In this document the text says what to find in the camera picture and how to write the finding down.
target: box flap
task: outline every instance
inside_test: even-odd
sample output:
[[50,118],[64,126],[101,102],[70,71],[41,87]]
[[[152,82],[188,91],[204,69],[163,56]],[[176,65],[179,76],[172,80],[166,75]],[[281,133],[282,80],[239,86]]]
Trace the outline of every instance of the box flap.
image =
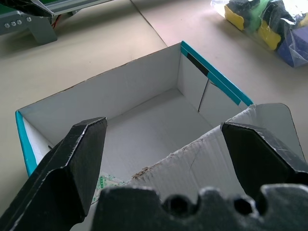
[[[229,121],[267,128],[303,158],[290,111],[285,105],[251,105]],[[206,186],[217,187],[226,195],[244,193],[219,126],[157,164],[144,168],[129,184],[153,187],[160,193],[161,200],[177,193],[195,202],[197,192]]]

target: gray metal stand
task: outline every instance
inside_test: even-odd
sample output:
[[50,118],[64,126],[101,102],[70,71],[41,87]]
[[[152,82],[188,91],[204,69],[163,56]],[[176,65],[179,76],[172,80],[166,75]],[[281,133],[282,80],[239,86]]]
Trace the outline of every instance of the gray metal stand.
[[33,34],[38,44],[44,45],[58,40],[58,37],[54,32],[48,18],[34,17],[26,14],[23,16],[26,18],[27,27]]
[[[59,0],[48,4],[47,7],[54,12],[54,15],[63,13],[76,14],[83,8],[98,5],[111,0]],[[35,40],[44,45],[57,40],[50,18],[35,17],[19,11],[0,14],[0,35],[29,29]]]

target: beige table surface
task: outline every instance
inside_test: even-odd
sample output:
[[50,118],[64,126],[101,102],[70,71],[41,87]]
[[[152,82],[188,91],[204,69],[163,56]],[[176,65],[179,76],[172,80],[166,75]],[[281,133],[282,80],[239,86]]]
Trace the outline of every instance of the beige table surface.
[[38,47],[28,34],[0,37],[0,214],[27,179],[15,110],[181,40],[256,103],[288,105],[308,158],[308,66],[293,69],[226,22],[210,0],[115,0],[83,9]]
[[81,10],[58,24],[58,41],[0,37],[0,215],[27,179],[15,111],[166,47],[129,0]]

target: corrugated cardboard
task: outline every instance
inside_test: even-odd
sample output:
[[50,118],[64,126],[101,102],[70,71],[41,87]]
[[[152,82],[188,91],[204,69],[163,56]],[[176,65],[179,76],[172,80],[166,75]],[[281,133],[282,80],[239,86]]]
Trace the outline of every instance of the corrugated cardboard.
[[16,118],[31,174],[74,124],[107,117],[101,169],[127,181],[251,103],[183,42],[26,106]]
[[[228,121],[267,128],[304,159],[290,110],[284,104],[251,105]],[[152,187],[162,200],[171,194],[183,194],[196,202],[199,190],[204,187],[219,188],[226,196],[244,194],[219,126],[144,168],[129,184]]]

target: teal tape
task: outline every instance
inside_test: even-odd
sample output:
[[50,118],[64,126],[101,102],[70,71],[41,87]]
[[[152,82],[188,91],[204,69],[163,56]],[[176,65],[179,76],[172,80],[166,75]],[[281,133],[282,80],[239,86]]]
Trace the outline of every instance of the teal tape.
[[206,69],[209,70],[213,75],[211,77],[216,77],[225,87],[227,87],[235,96],[243,101],[247,106],[253,104],[252,100],[249,99],[240,89],[237,88],[230,80],[228,80],[223,74],[221,74],[215,67],[213,67],[208,61],[206,61],[198,52],[196,52],[190,45],[182,41],[181,52],[187,56],[190,53],[196,60],[198,60]]
[[185,56],[187,56],[187,50],[182,46],[182,43],[181,43],[181,53]]
[[241,100],[237,97],[229,88],[227,88],[215,75],[211,72],[208,73],[207,77],[219,88],[221,89],[236,105],[239,105]]
[[19,111],[15,112],[15,116],[16,116],[19,140],[20,140],[21,148],[24,154],[26,169],[27,169],[28,176],[30,176],[38,165],[35,160],[34,152],[32,150],[30,141],[27,136],[23,116],[21,115]]

